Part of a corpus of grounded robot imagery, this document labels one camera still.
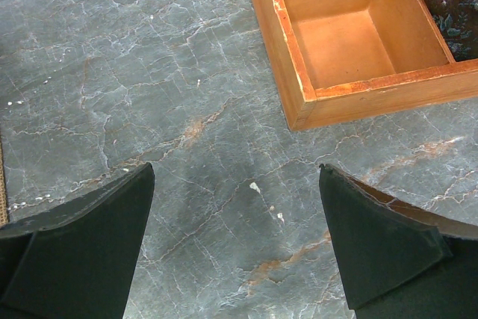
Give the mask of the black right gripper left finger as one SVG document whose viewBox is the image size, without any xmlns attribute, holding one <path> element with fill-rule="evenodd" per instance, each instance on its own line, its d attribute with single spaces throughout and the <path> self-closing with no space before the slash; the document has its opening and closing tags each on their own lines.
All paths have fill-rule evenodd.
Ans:
<svg viewBox="0 0 478 319">
<path fill-rule="evenodd" d="M 145 163 L 1 227 L 2 318 L 122 318 L 155 174 Z"/>
</svg>

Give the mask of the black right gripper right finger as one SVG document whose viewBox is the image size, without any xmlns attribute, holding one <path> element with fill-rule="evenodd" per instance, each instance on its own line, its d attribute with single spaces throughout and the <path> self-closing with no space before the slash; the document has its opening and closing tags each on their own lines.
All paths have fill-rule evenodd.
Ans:
<svg viewBox="0 0 478 319">
<path fill-rule="evenodd" d="M 475 318 L 477 227 L 378 191 L 330 164 L 320 197 L 357 318 Z"/>
</svg>

